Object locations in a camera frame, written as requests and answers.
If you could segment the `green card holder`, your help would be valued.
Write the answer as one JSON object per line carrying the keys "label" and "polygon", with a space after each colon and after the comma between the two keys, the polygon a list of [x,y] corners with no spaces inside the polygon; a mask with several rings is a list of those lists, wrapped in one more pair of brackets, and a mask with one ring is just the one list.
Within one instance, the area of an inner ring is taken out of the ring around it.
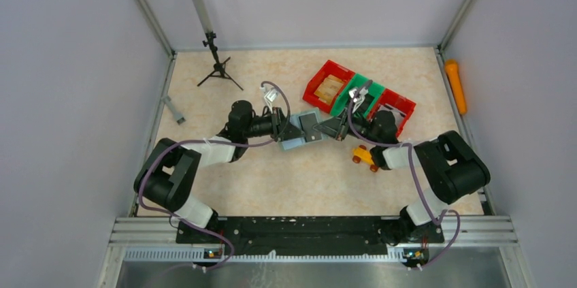
{"label": "green card holder", "polygon": [[300,113],[292,114],[290,124],[295,128],[289,134],[289,139],[279,143],[281,150],[288,151],[308,144],[315,144],[327,140],[328,136],[314,126],[322,121],[318,108],[311,108]]}

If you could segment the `black credit card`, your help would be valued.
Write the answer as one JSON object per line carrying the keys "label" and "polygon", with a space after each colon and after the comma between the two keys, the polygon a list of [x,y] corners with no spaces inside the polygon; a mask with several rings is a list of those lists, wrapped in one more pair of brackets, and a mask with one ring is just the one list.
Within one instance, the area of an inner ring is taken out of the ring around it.
{"label": "black credit card", "polygon": [[318,119],[315,113],[302,114],[298,119],[301,130],[304,132],[303,139],[306,144],[327,139],[326,135],[316,128]]}

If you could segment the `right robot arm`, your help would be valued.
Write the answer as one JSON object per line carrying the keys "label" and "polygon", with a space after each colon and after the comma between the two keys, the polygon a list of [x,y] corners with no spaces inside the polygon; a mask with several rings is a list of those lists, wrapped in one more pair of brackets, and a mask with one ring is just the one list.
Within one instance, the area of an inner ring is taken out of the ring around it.
{"label": "right robot arm", "polygon": [[394,112],[378,111],[367,120],[343,110],[314,126],[335,140],[351,135],[371,144],[369,162],[376,169],[408,168],[418,199],[403,207],[393,224],[396,240],[408,238],[430,223],[439,225],[451,204],[489,184],[488,167],[456,131],[418,144],[400,142]]}

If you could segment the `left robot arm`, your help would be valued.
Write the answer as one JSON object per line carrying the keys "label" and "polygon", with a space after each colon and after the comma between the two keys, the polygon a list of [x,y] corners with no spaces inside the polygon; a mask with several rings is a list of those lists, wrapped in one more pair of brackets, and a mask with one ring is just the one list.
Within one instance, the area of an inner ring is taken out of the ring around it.
{"label": "left robot arm", "polygon": [[133,188],[182,221],[206,229],[218,214],[192,194],[198,170],[237,161],[246,152],[250,138],[268,136],[275,142],[283,142],[304,135],[281,108],[264,107],[262,115],[257,115],[249,101],[239,100],[232,104],[223,129],[212,138],[181,145],[169,138],[161,139],[137,175]]}

